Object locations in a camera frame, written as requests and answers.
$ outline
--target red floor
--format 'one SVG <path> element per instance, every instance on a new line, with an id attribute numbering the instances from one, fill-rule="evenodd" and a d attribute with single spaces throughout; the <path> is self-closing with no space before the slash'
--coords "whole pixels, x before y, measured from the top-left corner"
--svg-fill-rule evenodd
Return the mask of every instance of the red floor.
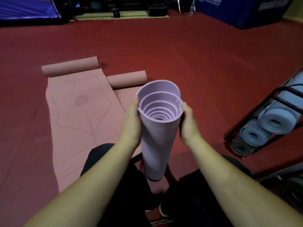
<path id="1" fill-rule="evenodd" d="M 288 22 L 238 30 L 200 13 L 1 28 L 0 225 L 21 226 L 58 194 L 41 65 L 98 56 L 107 76 L 145 70 L 171 80 L 203 137 L 231 155 L 224 134 L 303 65 L 302 38 L 303 27 Z M 241 161 L 255 174 L 300 162 L 301 134 Z M 177 179 L 197 168 L 179 139 L 169 166 Z"/>

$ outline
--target leg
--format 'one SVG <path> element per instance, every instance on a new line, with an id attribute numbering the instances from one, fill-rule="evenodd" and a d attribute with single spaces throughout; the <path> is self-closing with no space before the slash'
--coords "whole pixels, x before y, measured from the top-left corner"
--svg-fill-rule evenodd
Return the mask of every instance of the leg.
<path id="1" fill-rule="evenodd" d="M 223 157 L 250 176 L 239 161 Z M 168 188 L 161 211 L 174 220 L 174 226 L 232 226 L 199 169 Z"/>
<path id="2" fill-rule="evenodd" d="M 97 163 L 114 144 L 106 143 L 92 149 L 81 172 L 82 176 Z M 130 163 L 111 199 L 99 226 L 140 224 L 150 226 L 144 210 L 152 205 L 152 193 L 145 175 Z"/>

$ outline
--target person's left arm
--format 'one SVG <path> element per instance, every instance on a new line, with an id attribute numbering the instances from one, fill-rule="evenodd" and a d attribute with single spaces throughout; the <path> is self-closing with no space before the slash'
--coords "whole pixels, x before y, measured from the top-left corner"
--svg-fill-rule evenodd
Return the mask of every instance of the person's left arm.
<path id="1" fill-rule="evenodd" d="M 141 141 L 138 99 L 122 124 L 119 141 L 83 176 L 35 214 L 24 226 L 96 226 Z"/>

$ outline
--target rolled purple yoga mat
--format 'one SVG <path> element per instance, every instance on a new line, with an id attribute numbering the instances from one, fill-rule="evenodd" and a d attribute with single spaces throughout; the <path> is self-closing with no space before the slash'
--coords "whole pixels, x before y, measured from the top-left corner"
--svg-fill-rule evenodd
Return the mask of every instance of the rolled purple yoga mat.
<path id="1" fill-rule="evenodd" d="M 183 113 L 181 93 L 173 82 L 156 80 L 141 87 L 137 95 L 145 173 L 158 181 L 164 175 Z"/>

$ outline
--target circular logo on mat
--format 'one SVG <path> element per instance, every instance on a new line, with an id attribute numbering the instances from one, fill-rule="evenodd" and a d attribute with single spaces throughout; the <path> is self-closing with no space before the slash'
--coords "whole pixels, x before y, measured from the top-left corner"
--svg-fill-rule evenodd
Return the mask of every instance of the circular logo on mat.
<path id="1" fill-rule="evenodd" d="M 84 106 L 88 103 L 89 98 L 86 95 L 78 95 L 75 99 L 75 104 L 77 106 Z"/>

